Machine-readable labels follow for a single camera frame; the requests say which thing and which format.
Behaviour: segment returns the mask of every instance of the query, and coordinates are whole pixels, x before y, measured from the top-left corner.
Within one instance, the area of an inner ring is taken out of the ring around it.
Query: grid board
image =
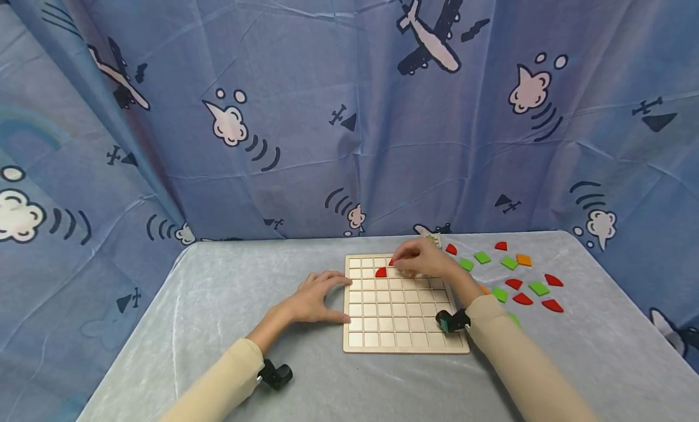
[[[345,275],[345,352],[469,353],[464,331],[445,334],[435,320],[437,311],[454,313],[451,290],[441,279],[417,275],[401,278],[388,263],[391,255],[348,255]],[[387,277],[376,271],[386,267]]]

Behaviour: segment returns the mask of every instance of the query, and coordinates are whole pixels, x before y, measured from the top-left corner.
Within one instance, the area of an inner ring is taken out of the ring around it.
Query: left hand
[[[349,324],[350,317],[341,311],[329,310],[325,306],[325,296],[336,285],[349,285],[351,279],[340,271],[326,270],[321,274],[312,273],[299,285],[294,294],[279,304],[290,315],[292,322],[336,322]]]

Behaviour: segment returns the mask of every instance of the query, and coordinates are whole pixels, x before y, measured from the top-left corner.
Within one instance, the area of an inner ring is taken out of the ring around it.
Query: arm
[[[394,255],[400,270],[439,276],[450,284],[471,319],[469,334],[491,362],[528,422],[596,421],[592,409],[551,359],[507,316],[492,295],[426,239],[404,243]]]
[[[348,324],[350,317],[325,307],[325,295],[351,280],[337,271],[312,273],[299,289],[272,307],[248,337],[239,339],[160,419],[161,422],[219,422],[257,387],[264,355],[294,322],[331,321]]]

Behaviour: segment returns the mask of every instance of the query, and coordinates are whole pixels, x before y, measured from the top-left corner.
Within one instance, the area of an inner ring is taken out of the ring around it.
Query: orange square piece
[[[529,258],[529,255],[517,255],[517,262],[528,267],[532,266],[532,258]]]

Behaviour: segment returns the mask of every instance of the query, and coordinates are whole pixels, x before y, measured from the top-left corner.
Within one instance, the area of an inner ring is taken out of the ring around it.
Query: right hand
[[[447,281],[465,271],[450,256],[424,237],[401,244],[393,255],[393,261],[394,267],[401,272],[422,273]]]

